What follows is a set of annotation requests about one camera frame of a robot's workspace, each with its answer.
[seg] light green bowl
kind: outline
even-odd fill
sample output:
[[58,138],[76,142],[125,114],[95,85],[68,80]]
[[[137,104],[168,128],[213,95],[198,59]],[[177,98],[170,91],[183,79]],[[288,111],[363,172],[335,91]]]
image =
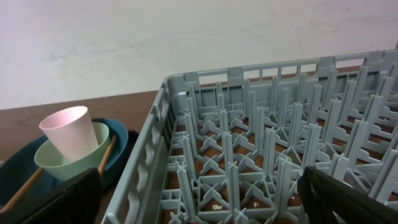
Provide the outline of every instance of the light green bowl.
[[98,122],[93,122],[93,127],[99,146],[89,155],[71,163],[47,140],[36,151],[35,163],[60,180],[68,180],[88,168],[100,166],[109,146],[109,128]]

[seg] wooden chopstick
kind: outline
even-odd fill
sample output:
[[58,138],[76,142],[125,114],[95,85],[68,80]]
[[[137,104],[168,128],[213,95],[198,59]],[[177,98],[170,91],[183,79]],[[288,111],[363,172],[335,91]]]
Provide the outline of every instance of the wooden chopstick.
[[[104,157],[102,158],[102,161],[99,164],[98,171],[100,175],[102,175],[102,173],[105,170],[106,162],[108,161],[111,155],[115,143],[116,143],[116,135],[112,137],[111,143],[106,148]],[[43,171],[44,169],[39,167],[37,171],[34,172],[34,174],[29,178],[29,180],[27,180],[27,182],[24,183],[24,185],[17,191],[17,193],[14,194],[14,196],[12,196],[12,198],[7,202],[7,204],[0,210],[0,213],[5,212],[10,208],[12,208],[21,199],[21,197],[35,184],[36,180],[42,175]]]
[[0,210],[0,212],[5,212],[12,208],[21,197],[35,184],[36,180],[42,175],[44,169],[39,167],[37,171],[24,183],[24,185],[17,191],[14,196],[7,202],[7,204]]
[[115,143],[116,143],[116,135],[114,135],[114,136],[112,137],[112,139],[111,139],[111,144],[109,144],[109,146],[106,148],[104,157],[102,158],[102,161],[101,161],[101,163],[99,164],[98,171],[99,171],[99,174],[100,174],[101,176],[102,176],[102,173],[103,173],[104,170],[105,170],[106,162],[108,161],[108,159],[109,159],[109,157],[110,157],[110,155],[111,155],[111,152],[112,152],[112,149],[113,149],[113,146],[114,146]]

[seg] brown table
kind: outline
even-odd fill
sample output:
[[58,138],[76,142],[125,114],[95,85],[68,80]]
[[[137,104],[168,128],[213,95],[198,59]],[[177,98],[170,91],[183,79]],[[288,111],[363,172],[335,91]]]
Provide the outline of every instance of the brown table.
[[[39,123],[46,116],[71,106],[87,106],[92,118],[114,118],[121,121],[129,130],[140,131],[155,100],[156,93],[157,91],[148,91],[0,110],[0,161],[6,161],[20,148],[43,135],[39,129]],[[116,183],[104,193],[96,223],[101,223],[115,187]]]

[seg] black plastic object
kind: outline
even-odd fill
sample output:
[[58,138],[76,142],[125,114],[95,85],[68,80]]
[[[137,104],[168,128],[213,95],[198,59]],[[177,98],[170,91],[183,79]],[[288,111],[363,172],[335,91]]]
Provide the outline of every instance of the black plastic object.
[[100,202],[100,173],[97,168],[91,168],[40,199],[0,213],[0,223],[93,223]]
[[398,212],[363,195],[314,167],[306,167],[298,180],[298,196],[311,224],[397,223]]

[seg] gray plastic dish rack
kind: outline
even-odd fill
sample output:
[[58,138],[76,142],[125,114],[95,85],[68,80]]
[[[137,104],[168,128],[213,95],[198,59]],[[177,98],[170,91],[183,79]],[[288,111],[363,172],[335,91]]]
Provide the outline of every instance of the gray plastic dish rack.
[[[397,62],[386,50],[167,77],[103,223],[308,223],[293,203],[305,166],[398,209]],[[220,74],[226,83],[199,82]]]

